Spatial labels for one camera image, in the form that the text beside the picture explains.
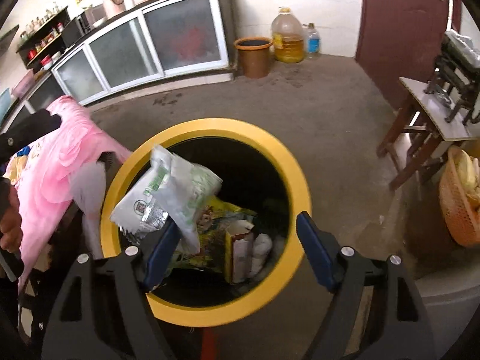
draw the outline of microwave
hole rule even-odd
[[[102,18],[106,17],[105,9],[103,5],[97,5],[86,9],[77,17],[74,17],[70,23],[68,23],[62,32],[63,42],[65,46],[71,47],[80,38],[84,37],[93,30],[93,24]]]

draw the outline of pink cloth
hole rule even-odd
[[[71,200],[69,175],[81,165],[96,162],[102,152],[114,152],[122,163],[131,152],[90,120],[88,109],[62,96],[47,110],[59,114],[62,124],[33,142],[27,165],[15,184],[20,200],[25,270],[22,288]]]

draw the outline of woven basket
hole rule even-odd
[[[455,158],[461,151],[457,146],[448,149],[448,162],[440,179],[440,206],[452,238],[462,246],[473,246],[480,243],[480,226],[455,168]]]

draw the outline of wooden table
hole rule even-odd
[[[420,171],[421,182],[429,180],[446,162],[446,152],[442,157],[431,159],[431,155],[441,142],[451,142],[460,145],[467,140],[480,138],[480,123],[465,127],[462,123],[463,115],[459,112],[452,123],[447,123],[445,117],[449,111],[441,105],[432,94],[423,91],[427,87],[424,82],[400,77],[400,82],[409,91],[409,95],[398,110],[397,118],[388,130],[385,138],[377,147],[379,157],[390,153],[397,176],[390,182],[393,191],[407,181],[416,171]],[[414,114],[420,115],[414,126],[409,126]],[[393,147],[402,132],[413,133],[411,147],[406,153],[406,165],[401,168],[398,155]]]

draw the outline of yellow trash can rim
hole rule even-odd
[[[230,138],[250,145],[267,158],[284,182],[290,204],[290,225],[285,249],[271,273],[255,288],[231,302],[210,307],[186,307],[167,302],[152,293],[148,302],[156,318],[180,326],[219,326],[244,318],[270,302],[290,281],[303,257],[295,221],[301,211],[311,214],[307,181],[297,160],[273,135],[246,122],[224,118],[198,119],[164,130],[141,145],[119,169],[106,194],[102,210],[100,237],[105,257],[121,252],[117,225],[110,214],[123,198],[138,172],[150,161],[154,145],[170,147],[201,137]]]

